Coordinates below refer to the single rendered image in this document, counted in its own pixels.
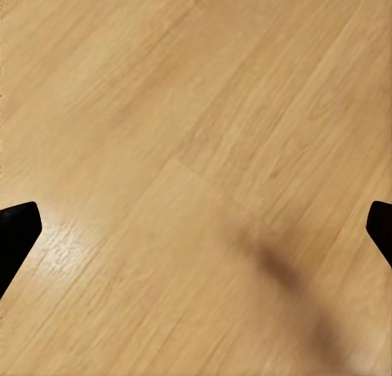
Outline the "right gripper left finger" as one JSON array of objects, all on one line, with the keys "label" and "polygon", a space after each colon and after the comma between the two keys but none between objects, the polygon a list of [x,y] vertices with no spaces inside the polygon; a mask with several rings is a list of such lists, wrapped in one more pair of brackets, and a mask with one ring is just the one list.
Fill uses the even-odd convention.
[{"label": "right gripper left finger", "polygon": [[0,210],[0,298],[42,232],[36,202]]}]

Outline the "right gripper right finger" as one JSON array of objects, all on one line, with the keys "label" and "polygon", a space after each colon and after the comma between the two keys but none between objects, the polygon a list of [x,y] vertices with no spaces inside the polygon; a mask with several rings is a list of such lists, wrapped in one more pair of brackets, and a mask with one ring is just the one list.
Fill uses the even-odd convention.
[{"label": "right gripper right finger", "polygon": [[366,230],[392,266],[392,204],[374,201],[367,216]]}]

